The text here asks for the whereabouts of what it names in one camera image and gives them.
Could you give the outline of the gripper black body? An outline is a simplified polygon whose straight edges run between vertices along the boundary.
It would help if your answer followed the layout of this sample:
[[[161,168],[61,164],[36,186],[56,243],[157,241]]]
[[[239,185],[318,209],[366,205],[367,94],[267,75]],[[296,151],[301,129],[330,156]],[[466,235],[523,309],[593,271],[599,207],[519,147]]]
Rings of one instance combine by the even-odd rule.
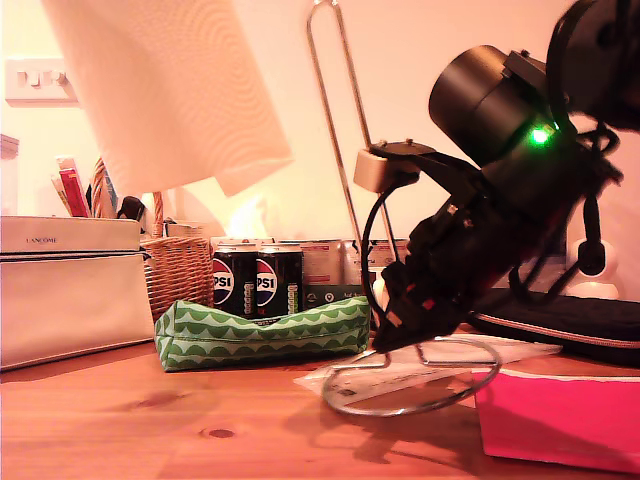
[[[403,262],[385,269],[391,297],[415,302],[440,296],[448,320],[461,320],[515,264],[515,209],[479,197],[464,208],[449,200],[409,236]]]

